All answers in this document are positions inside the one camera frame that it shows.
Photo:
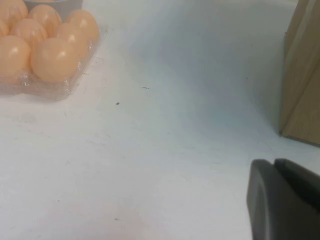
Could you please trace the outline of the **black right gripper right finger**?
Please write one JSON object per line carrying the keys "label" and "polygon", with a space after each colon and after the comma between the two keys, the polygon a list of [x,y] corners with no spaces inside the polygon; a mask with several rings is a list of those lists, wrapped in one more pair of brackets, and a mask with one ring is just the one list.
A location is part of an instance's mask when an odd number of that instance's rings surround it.
{"label": "black right gripper right finger", "polygon": [[320,211],[320,176],[285,158],[274,160],[274,167],[287,181],[296,195]]}

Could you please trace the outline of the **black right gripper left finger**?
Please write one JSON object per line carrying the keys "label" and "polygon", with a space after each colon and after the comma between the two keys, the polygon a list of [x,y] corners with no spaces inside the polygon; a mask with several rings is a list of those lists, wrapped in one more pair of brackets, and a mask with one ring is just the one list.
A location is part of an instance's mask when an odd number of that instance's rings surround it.
{"label": "black right gripper left finger", "polygon": [[296,195],[274,162],[252,161],[246,203],[254,240],[320,238],[320,211]]}

